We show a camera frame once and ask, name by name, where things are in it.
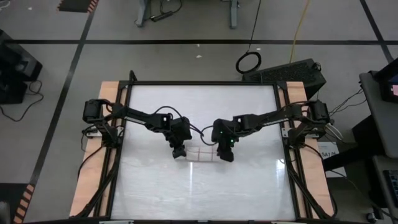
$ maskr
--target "wooden board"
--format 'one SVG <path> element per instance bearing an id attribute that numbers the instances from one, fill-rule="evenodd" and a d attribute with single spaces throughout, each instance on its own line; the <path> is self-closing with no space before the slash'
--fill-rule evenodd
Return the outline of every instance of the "wooden board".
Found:
<path id="1" fill-rule="evenodd" d="M 99 98 L 107 99 L 114 102 L 116 99 L 116 94 L 118 91 L 119 82 L 103 82 L 101 86 L 101 91 L 99 93 Z M 305 95 L 304 86 L 302 82 L 287 82 L 288 94 L 290 102 L 305 101 L 307 97 Z M 283 93 L 280 92 L 281 104 L 285 105 L 283 100 Z M 309 146 L 318 149 L 317 140 L 307 139 L 305 141 Z M 100 138 L 89 139 L 86 146 L 86 153 L 84 158 L 89 156 L 93 151 L 95 151 L 100 146 Z M 325 173 L 323 171 L 323 165 L 321 159 L 311 150 L 303 148 L 300 151 L 305 180 L 307 183 L 307 188 L 317 200 L 317 202 L 322 206 L 322 208 L 329 214 L 333 214 L 333 207 L 330 200 L 330 194 L 326 182 Z M 73 203 L 71 207 L 70 216 L 79 213 L 84 206 L 90 201 L 93 194 L 98 189 L 100 182 L 101 171 L 104 161 L 105 150 L 100 151 L 95 156 L 93 156 L 82 168 L 80 173 L 80 178 L 77 183 L 75 196 L 73 198 Z M 113 157 L 111 157 L 110 165 L 113 163 Z M 302 193 L 300 189 L 296 189 L 298 206 L 300 210 L 300 216 L 305 217 L 305 209 L 302 198 Z M 102 199 L 102 206 L 100 215 L 105 215 L 105 208 L 108 201 L 109 188 L 105 191 Z"/>

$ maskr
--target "yellow cable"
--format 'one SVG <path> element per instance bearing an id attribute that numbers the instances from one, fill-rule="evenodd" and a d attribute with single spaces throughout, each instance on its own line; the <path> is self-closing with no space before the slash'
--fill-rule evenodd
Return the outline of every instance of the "yellow cable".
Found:
<path id="1" fill-rule="evenodd" d="M 290 60 L 289 60 L 289 63 L 292 63 L 293 54 L 294 54 L 294 47 L 295 47 L 295 45 L 296 45 L 297 34 L 299 33 L 299 30 L 300 30 L 301 24 L 303 23 L 305 14 L 307 13 L 307 9 L 308 9 L 308 6 L 310 5 L 310 1 L 311 1 L 311 0 L 307 0 L 307 3 L 305 4 L 305 7 L 304 7 L 303 14 L 301 15 L 301 18 L 300 18 L 300 22 L 298 22 L 298 26 L 297 26 L 297 29 L 296 29 L 296 33 L 294 34 L 293 45 L 292 45 L 292 51 L 291 51 L 291 53 L 290 53 Z"/>

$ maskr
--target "white tabletop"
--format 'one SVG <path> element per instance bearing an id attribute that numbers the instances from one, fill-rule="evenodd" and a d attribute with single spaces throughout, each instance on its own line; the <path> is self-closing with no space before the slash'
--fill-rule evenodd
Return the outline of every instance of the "white tabletop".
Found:
<path id="1" fill-rule="evenodd" d="M 197 128 L 218 118 L 276 110 L 272 86 L 134 86 L 130 107 L 152 113 L 173 106 Z M 173 113 L 169 109 L 160 113 Z M 173 159 L 162 134 L 128 123 L 112 219 L 294 220 L 278 124 L 241 138 L 234 162 L 221 161 L 217 145 L 197 133 L 185 141 L 187 158 Z M 211 129 L 205 139 L 210 141 Z"/>

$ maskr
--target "black floor stripe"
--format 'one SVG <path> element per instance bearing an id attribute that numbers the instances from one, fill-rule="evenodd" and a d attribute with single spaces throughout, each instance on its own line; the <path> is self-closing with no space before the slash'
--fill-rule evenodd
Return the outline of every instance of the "black floor stripe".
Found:
<path id="1" fill-rule="evenodd" d="M 83 50 L 84 40 L 86 40 L 86 38 L 87 38 L 88 31 L 89 31 L 91 23 L 93 21 L 94 13 L 95 13 L 95 9 L 88 16 L 86 24 L 85 24 L 85 28 L 83 30 L 83 33 L 81 34 L 81 37 L 80 37 L 80 40 L 79 40 L 79 43 L 78 43 L 78 47 L 76 49 L 75 55 L 73 56 L 72 63 L 71 63 L 70 68 L 69 68 L 69 72 L 68 72 L 67 78 L 65 79 L 65 83 L 63 84 L 62 91 L 61 91 L 60 97 L 58 99 L 57 106 L 55 107 L 55 111 L 54 111 L 54 114 L 52 116 L 49 129 L 47 130 L 47 134 L 45 135 L 43 146 L 42 146 L 42 148 L 40 150 L 39 158 L 37 159 L 35 168 L 34 168 L 33 173 L 32 173 L 32 177 L 30 178 L 30 183 L 31 184 L 35 185 L 35 184 L 37 184 L 37 181 L 39 180 L 39 176 L 40 176 L 40 173 L 42 171 L 45 158 L 46 158 L 47 153 L 48 153 L 48 151 L 50 149 L 50 144 L 51 144 L 54 132 L 55 132 L 55 128 L 57 127 L 58 121 L 60 119 L 62 108 L 63 108 L 63 105 L 65 103 L 65 99 L 67 98 L 69 87 L 70 87 L 70 84 L 72 82 L 72 78 L 73 78 L 73 76 L 75 74 L 75 70 L 76 70 L 77 64 L 79 62 L 81 51 Z"/>
<path id="2" fill-rule="evenodd" d="M 7 40 L 13 44 L 80 44 L 81 40 Z M 291 45 L 293 40 L 253 40 L 253 44 Z M 84 40 L 83 44 L 250 44 L 250 40 Z M 398 40 L 297 40 L 297 45 L 398 45 Z"/>
<path id="3" fill-rule="evenodd" d="M 390 51 L 389 51 L 389 49 L 387 47 L 387 44 L 385 43 L 385 41 L 383 39 L 383 36 L 381 35 L 381 32 L 380 32 L 380 30 L 379 30 L 379 28 L 378 28 L 378 26 L 376 24 L 376 21 L 374 20 L 374 18 L 372 16 L 372 13 L 371 13 L 371 11 L 369 9 L 368 4 L 366 3 L 365 0 L 360 0 L 360 2 L 361 2 L 361 5 L 363 7 L 363 10 L 365 11 L 366 17 L 368 18 L 368 20 L 369 20 L 369 22 L 371 24 L 373 32 L 374 32 L 374 34 L 377 37 L 377 40 L 380 41 L 380 43 L 381 43 L 380 46 L 381 46 L 381 49 L 382 49 L 382 51 L 384 53 L 384 56 L 386 57 L 388 63 L 392 62 L 394 59 L 392 58 L 392 55 L 391 55 L 391 53 L 390 53 Z"/>

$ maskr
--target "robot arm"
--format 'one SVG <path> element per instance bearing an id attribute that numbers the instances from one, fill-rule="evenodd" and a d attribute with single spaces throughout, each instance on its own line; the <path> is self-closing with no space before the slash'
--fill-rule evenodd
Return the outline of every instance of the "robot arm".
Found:
<path id="1" fill-rule="evenodd" d="M 103 105 L 112 110 L 109 115 L 103 116 Z M 173 157 L 186 156 L 184 140 L 192 139 L 189 119 L 181 117 L 172 119 L 171 114 L 147 114 L 134 110 L 119 103 L 111 103 L 108 100 L 89 100 L 85 103 L 83 121 L 93 124 L 102 134 L 102 141 L 105 147 L 116 147 L 119 144 L 119 134 L 116 127 L 111 127 L 108 121 L 112 119 L 125 119 L 136 124 L 144 125 L 149 131 L 162 133 L 166 141 L 170 143 L 173 150 Z"/>
<path id="2" fill-rule="evenodd" d="M 302 107 L 308 106 L 310 116 L 302 115 Z M 288 132 L 289 144 L 296 146 L 303 144 L 305 136 L 316 131 L 324 131 L 330 122 L 326 104 L 321 101 L 308 101 L 301 105 L 290 104 L 280 110 L 261 115 L 244 114 L 234 116 L 232 121 L 217 119 L 213 123 L 211 141 L 218 142 L 217 154 L 220 159 L 232 162 L 234 154 L 232 147 L 239 138 L 258 132 L 261 128 L 285 121 L 301 121 L 297 128 Z"/>

